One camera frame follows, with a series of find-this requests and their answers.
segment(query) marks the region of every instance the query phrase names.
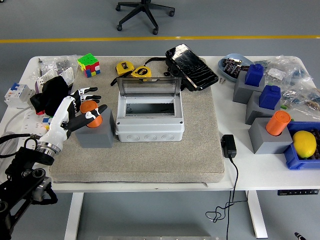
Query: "office chair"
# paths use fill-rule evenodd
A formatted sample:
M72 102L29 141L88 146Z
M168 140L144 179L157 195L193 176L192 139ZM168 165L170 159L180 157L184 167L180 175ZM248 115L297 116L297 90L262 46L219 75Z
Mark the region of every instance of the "office chair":
M117 10L118 12L121 10L121 6L125 6L125 7L131 7L134 8L127 16L125 16L123 19L121 19L119 21L119 25L117 26L117 30L121 31L122 30L122 24L126 21L128 21L130 18L134 17L135 15L137 15L140 12L144 12L148 18L150 19L150 21L152 22L152 24L154 25L154 29L152 31L152 33L154 35L158 34L158 30L159 30L159 26L154 18L154 16L152 15L151 11L149 10L149 8L153 9L159 9L159 8L167 8L170 9L169 11L169 16L173 17L175 15L175 8L174 7L170 7L170 6L164 6L164 5L159 5L159 4L154 4L151 3L151 0L141 0L141 2L118 2L118 5L116 6L115 10Z

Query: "yellow tape measure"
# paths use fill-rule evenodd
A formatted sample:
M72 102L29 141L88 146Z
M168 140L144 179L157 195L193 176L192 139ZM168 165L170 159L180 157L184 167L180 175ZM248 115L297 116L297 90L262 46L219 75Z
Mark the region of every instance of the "yellow tape measure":
M118 76L122 76L127 72L135 70L135 67L129 61L122 61L116 65L115 69L116 69L116 72L118 73Z
M151 69L147 66L137 67L137 69L131 73L131 76L134 78L151 78Z

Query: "orange cup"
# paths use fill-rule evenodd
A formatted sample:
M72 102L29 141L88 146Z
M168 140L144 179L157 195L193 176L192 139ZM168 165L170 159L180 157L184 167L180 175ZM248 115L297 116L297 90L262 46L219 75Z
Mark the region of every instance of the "orange cup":
M92 111L97 107L98 107L98 104L95 101L88 100L88 101L84 101L81 104L80 111L81 113L85 114L86 112ZM95 118L95 120L87 124L87 126L89 128L96 128L96 127L99 127L101 123L102 123L102 116L99 115L98 117Z
M279 136L291 121L291 116L286 111L276 111L270 121L265 126L266 131L273 135Z

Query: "white robotic hand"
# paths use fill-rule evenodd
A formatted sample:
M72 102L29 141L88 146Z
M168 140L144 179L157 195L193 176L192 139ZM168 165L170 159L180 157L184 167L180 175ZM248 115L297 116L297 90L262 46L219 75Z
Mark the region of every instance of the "white robotic hand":
M37 151L52 157L58 154L63 150L63 142L69 138L71 132L91 123L108 108L103 104L92 111L76 116L80 110L81 102L85 100L99 102L98 99L101 99L101 96L85 94L97 89L97 87L82 88L62 100L52 118L49 131L38 141Z
M74 109L75 113L77 114L80 110L80 105L86 100L93 100L97 104L100 102L99 99L101 99L101 96L99 95L92 95L92 94L86 94L88 92L95 92L97 91L97 87L86 87L86 88L81 88L73 93L70 94L71 97L74 98Z

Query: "table leg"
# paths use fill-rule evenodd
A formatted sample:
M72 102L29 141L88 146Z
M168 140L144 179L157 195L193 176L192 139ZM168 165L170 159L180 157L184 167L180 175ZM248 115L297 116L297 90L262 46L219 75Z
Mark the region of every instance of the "table leg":
M83 199L84 199L83 192L74 192L72 194L71 206L69 211L68 222L66 224L64 240L77 239L78 226L79 226Z
M246 196L248 198L248 205L253 223L255 237L257 239L267 239L268 234L264 222L264 217L262 216L257 191L246 191Z

